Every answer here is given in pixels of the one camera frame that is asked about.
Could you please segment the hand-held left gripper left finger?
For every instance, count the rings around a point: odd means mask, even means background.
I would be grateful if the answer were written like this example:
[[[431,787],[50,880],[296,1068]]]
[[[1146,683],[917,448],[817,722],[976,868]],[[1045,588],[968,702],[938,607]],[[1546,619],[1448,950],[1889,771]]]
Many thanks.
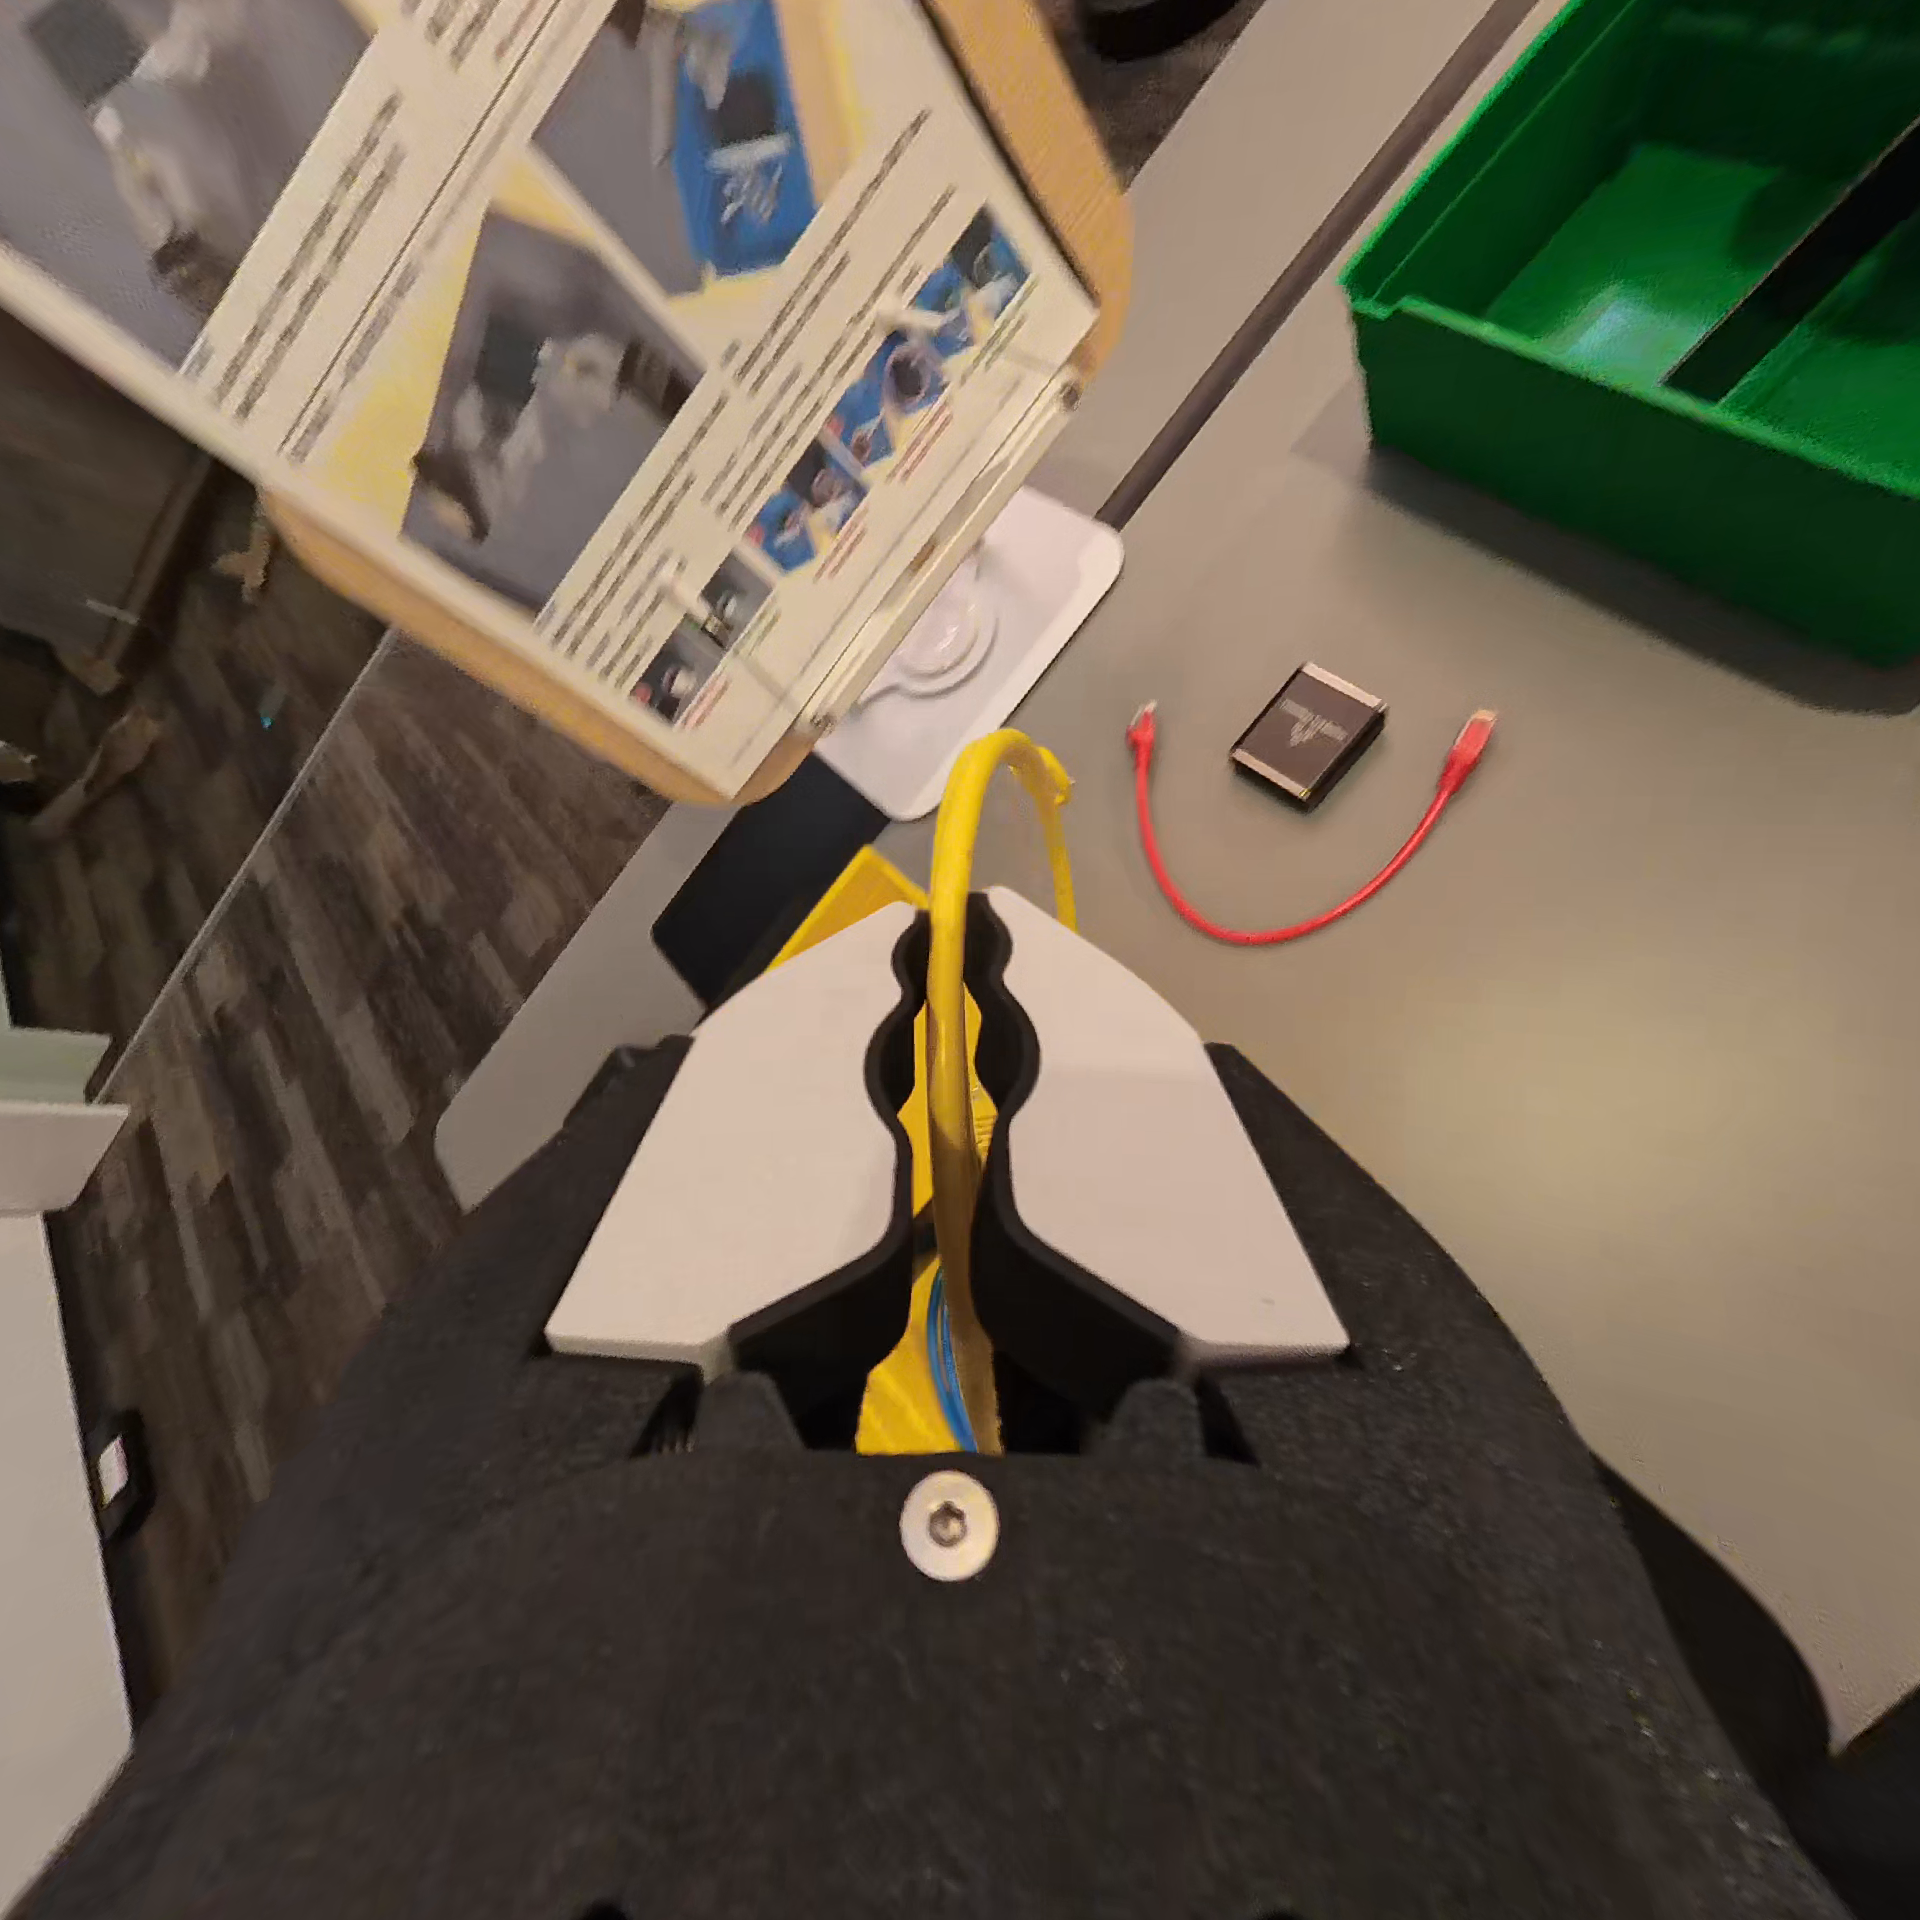
[[[909,903],[759,974],[689,1036],[544,1323],[553,1354],[862,1374],[905,1323]]]

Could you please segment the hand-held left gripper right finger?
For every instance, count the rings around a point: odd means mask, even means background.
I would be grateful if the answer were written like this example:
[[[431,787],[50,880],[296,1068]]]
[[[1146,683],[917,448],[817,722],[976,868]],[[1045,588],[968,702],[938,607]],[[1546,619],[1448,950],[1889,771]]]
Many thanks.
[[[967,903],[993,1130],[968,1278],[1028,1374],[1229,1374],[1351,1347],[1198,1031],[1008,886]]]

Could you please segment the yellow plastic bin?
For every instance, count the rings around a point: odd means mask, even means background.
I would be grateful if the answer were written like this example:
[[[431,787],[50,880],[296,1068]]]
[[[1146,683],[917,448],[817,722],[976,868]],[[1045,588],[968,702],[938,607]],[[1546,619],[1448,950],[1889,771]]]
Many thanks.
[[[924,903],[917,883],[900,875],[874,848],[862,848],[784,940],[773,967],[798,960],[889,906],[921,912]],[[957,1341],[932,1222],[924,1014],[913,1018],[906,1036],[906,1092],[896,1118],[906,1152],[906,1298],[892,1349],[853,1394],[849,1445],[853,1452],[868,1455],[973,1452],[976,1438],[959,1438],[948,1419],[948,1410],[968,1412],[968,1403],[956,1394]]]

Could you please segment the black ethernet splitter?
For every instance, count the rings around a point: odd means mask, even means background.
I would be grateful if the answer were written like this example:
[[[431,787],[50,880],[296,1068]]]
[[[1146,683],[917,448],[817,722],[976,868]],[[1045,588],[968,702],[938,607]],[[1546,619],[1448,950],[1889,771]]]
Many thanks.
[[[1313,811],[1385,726],[1386,702],[1325,664],[1300,662],[1233,739],[1231,772],[1298,811]]]

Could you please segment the green plastic bin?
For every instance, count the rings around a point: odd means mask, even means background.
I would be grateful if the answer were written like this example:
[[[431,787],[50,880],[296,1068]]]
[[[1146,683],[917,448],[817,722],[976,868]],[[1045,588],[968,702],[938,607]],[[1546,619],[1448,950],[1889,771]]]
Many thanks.
[[[1370,439],[1830,653],[1917,646],[1917,212],[1661,375],[1917,120],[1916,5],[1559,10],[1342,274]]]

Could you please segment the white stand base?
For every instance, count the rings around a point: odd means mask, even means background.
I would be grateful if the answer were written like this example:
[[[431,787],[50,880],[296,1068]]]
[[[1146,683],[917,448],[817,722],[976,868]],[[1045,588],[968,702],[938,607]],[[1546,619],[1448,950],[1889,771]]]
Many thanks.
[[[887,821],[927,815],[962,750],[1008,726],[1120,565],[1113,527],[1022,488],[815,756]]]

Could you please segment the printed instruction sheet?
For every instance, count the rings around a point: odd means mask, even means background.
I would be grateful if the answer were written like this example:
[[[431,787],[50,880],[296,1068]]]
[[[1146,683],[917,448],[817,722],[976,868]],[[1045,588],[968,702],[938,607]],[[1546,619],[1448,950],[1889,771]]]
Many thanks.
[[[670,799],[874,683],[1120,336],[1034,5],[2,7],[5,308]]]

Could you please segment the black bin divider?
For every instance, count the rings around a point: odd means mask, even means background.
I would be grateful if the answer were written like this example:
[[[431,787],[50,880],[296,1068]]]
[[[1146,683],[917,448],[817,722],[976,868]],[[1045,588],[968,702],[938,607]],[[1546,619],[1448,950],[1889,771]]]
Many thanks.
[[[1663,375],[1661,386],[1702,402],[1726,400],[1866,261],[1917,208],[1917,120],[1871,158],[1791,246]]]

